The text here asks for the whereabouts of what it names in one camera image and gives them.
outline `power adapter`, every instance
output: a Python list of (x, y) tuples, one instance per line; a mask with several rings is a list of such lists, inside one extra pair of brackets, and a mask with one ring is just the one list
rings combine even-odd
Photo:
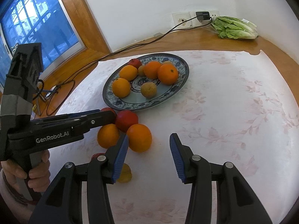
[(197, 20), (199, 22), (203, 20), (210, 20), (210, 13), (209, 12), (196, 12)]

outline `plate rim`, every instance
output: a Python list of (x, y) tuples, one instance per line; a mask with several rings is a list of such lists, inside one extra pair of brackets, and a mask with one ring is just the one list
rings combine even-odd
[[(176, 92), (175, 92), (174, 94), (168, 96), (165, 100), (163, 100), (163, 101), (161, 101), (161, 102), (156, 102), (156, 103), (154, 103), (154, 104), (152, 104), (152, 105), (145, 106), (145, 107), (142, 107), (142, 108), (139, 108), (139, 109), (130, 109), (130, 111), (144, 110), (144, 109), (148, 109), (148, 108), (150, 108), (150, 107), (156, 106), (156, 105), (158, 105), (158, 104), (160, 104), (160, 103), (163, 103), (164, 101), (166, 101), (167, 99), (169, 99), (169, 98), (171, 98), (173, 95), (175, 95), (175, 94), (176, 94), (176, 93), (177, 93), (177, 92), (178, 92), (178, 91), (185, 85), (185, 83), (186, 83), (186, 81), (187, 81), (187, 79), (188, 79), (188, 77), (189, 77), (189, 65), (188, 65), (188, 63), (187, 63), (182, 57), (180, 57), (180, 56), (178, 56), (178, 55), (170, 54), (170, 53), (152, 53), (152, 54), (147, 54), (147, 55), (139, 56), (139, 57), (137, 57), (136, 59), (141, 60), (141, 59), (144, 59), (144, 58), (148, 58), (149, 56), (151, 56), (151, 57), (153, 57), (153, 56), (165, 56), (165, 57), (168, 56), (168, 57), (170, 57), (170, 56), (171, 56), (171, 57), (174, 57), (174, 58), (180, 60), (181, 62), (185, 63), (185, 65), (187, 65), (187, 67), (186, 67), (185, 78), (184, 78), (183, 83), (181, 84), (181, 86), (176, 90)], [(103, 87), (103, 91), (102, 91), (102, 97), (103, 97), (103, 100), (104, 100), (105, 104), (106, 104), (108, 107), (110, 107), (110, 108), (112, 108), (112, 109), (114, 109), (114, 110), (118, 110), (118, 111), (123, 111), (123, 110), (128, 110), (128, 109), (120, 109), (120, 108), (117, 108), (116, 106), (112, 105), (112, 104), (109, 102), (109, 100), (107, 99), (107, 97), (104, 97), (104, 92), (107, 91), (107, 88), (108, 88), (108, 86), (109, 86), (109, 83), (110, 83), (111, 79), (115, 76), (115, 73), (118, 73), (118, 72), (119, 72), (124, 66), (126, 66), (126, 65), (127, 65), (127, 63), (123, 64), (122, 66), (120, 66), (119, 68), (117, 68), (117, 69), (111, 74), (111, 76), (106, 80), (105, 85), (104, 85), (104, 87)]]

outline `blue gripper pad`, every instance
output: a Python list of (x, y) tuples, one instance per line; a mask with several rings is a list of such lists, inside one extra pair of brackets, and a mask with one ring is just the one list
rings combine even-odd
[(172, 157), (173, 157), (173, 160), (174, 160), (175, 168), (176, 168), (176, 171), (178, 173), (178, 177), (184, 183), (185, 179), (186, 179), (185, 166), (184, 166), (183, 159), (182, 159), (181, 154), (178, 150), (178, 146), (176, 144), (176, 141), (175, 141), (173, 135), (170, 135), (169, 144), (170, 144), (170, 150), (171, 150), (171, 154), (172, 154)]
[(113, 168), (113, 175), (111, 178), (113, 183), (115, 183), (116, 180), (118, 180), (121, 175), (121, 170), (123, 168), (123, 164), (127, 155), (128, 147), (129, 147), (129, 138), (126, 135), (113, 164), (114, 168)]

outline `metal screw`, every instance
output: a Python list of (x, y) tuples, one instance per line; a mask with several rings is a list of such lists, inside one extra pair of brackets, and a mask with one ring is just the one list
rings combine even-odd
[(104, 155), (98, 156), (98, 161), (105, 161), (106, 157)]
[(199, 161), (200, 160), (200, 156), (199, 155), (193, 155), (192, 156), (192, 160)]
[(225, 163), (225, 166), (227, 168), (233, 168), (234, 167), (234, 165), (231, 162), (229, 162), (229, 161), (227, 163)]
[(71, 168), (73, 166), (73, 163), (72, 162), (67, 162), (64, 167), (65, 168)]

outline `power outlet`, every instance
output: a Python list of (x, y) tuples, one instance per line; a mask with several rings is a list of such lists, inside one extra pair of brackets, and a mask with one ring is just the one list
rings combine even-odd
[[(190, 13), (173, 13), (172, 14), (174, 25), (178, 25), (184, 21), (187, 21), (191, 19)], [(187, 29), (187, 28), (192, 28), (192, 20), (186, 23), (183, 23), (182, 25), (176, 27), (175, 29)]]
[[(216, 10), (196, 10), (196, 11), (191, 11), (190, 12), (190, 16), (191, 18), (194, 18), (196, 17), (196, 12), (209, 12), (210, 13), (210, 17), (215, 20), (215, 18), (219, 17), (220, 14), (219, 14), (219, 11), (216, 11)], [(204, 20), (202, 22), (198, 21), (198, 19), (193, 19), (191, 20), (192, 21), (192, 24), (194, 27), (197, 27), (197, 26), (201, 26), (201, 25), (204, 25), (205, 23), (207, 23), (207, 20)]]

